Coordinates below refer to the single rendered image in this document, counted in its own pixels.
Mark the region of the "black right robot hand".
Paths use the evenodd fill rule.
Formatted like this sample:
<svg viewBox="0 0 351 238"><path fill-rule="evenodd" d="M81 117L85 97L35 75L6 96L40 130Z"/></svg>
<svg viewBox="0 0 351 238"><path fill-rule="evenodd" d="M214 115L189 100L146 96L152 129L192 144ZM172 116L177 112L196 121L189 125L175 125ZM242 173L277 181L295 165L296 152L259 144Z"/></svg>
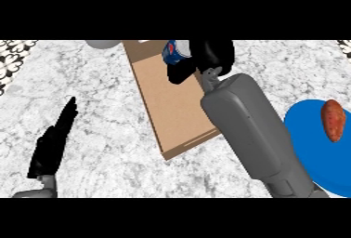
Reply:
<svg viewBox="0 0 351 238"><path fill-rule="evenodd" d="M168 81L178 85L186 78L199 71L212 69L218 76L231 71L234 63L233 41L227 39L187 40L192 57L175 65L167 64Z"/></svg>

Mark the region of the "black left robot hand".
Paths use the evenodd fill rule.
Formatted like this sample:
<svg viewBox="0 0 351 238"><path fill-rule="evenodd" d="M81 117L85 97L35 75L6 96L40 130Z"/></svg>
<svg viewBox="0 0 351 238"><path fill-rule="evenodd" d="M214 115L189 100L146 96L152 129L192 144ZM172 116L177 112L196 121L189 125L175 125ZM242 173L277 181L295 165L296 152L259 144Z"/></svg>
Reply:
<svg viewBox="0 0 351 238"><path fill-rule="evenodd" d="M77 114L75 98L71 98L60 112L56 124L49 127L44 135L37 140L29 160L29 179L37 179L44 175L54 175L57 172L66 147L68 133Z"/></svg>

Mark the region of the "blue and white can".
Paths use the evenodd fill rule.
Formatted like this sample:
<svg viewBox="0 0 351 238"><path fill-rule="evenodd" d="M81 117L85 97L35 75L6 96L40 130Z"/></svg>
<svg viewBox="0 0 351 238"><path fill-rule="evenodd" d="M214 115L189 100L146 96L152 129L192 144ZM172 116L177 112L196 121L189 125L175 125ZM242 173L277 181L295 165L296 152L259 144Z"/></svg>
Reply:
<svg viewBox="0 0 351 238"><path fill-rule="evenodd" d="M165 64L175 65L181 60L190 58L190 49L187 40L168 40L162 52Z"/></svg>

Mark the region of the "brown cardboard box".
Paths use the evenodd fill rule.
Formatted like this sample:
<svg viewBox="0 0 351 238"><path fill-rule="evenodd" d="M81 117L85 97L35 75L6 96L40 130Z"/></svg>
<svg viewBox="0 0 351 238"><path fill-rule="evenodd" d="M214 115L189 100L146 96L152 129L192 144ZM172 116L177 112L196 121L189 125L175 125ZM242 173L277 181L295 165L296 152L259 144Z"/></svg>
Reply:
<svg viewBox="0 0 351 238"><path fill-rule="evenodd" d="M180 85L168 82L162 50L167 40L124 40L161 154L168 160L221 134L200 107L200 75Z"/></svg>

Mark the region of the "blue plate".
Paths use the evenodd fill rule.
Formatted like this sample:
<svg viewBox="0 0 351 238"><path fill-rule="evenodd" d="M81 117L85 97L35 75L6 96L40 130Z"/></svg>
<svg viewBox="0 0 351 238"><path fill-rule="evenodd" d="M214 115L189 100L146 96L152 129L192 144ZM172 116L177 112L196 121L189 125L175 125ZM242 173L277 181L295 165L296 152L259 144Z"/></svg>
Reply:
<svg viewBox="0 0 351 238"><path fill-rule="evenodd" d="M295 154L313 181L330 192L351 197L351 112L345 112L341 140L332 142L321 124L323 100L307 99L289 108L283 123Z"/></svg>

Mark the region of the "grey round object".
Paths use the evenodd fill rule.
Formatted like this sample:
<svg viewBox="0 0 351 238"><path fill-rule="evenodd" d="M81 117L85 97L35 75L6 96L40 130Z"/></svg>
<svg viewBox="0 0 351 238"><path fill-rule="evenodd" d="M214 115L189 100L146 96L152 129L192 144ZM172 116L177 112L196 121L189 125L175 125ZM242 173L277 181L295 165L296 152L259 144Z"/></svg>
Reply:
<svg viewBox="0 0 351 238"><path fill-rule="evenodd" d="M97 49L108 49L121 43L119 40L87 40L87 45Z"/></svg>

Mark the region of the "black and white patterned tile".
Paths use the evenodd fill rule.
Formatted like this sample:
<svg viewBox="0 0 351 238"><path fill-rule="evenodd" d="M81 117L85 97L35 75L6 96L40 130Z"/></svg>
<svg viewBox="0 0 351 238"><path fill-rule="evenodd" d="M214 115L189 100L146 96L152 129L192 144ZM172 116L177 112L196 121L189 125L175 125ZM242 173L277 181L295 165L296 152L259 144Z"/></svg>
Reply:
<svg viewBox="0 0 351 238"><path fill-rule="evenodd" d="M341 51L345 54L346 58L351 60L351 40L338 41Z"/></svg>
<svg viewBox="0 0 351 238"><path fill-rule="evenodd" d="M0 40L0 96L4 95L37 40Z"/></svg>

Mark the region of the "brown sweet potato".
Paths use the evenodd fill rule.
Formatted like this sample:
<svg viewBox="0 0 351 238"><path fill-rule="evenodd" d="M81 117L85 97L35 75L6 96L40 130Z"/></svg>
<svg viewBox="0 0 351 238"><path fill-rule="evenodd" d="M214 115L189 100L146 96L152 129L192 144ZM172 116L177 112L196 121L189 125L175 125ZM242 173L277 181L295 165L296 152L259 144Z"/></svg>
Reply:
<svg viewBox="0 0 351 238"><path fill-rule="evenodd" d="M345 112L333 99L321 106L321 125L327 138L332 142L338 142L343 131Z"/></svg>

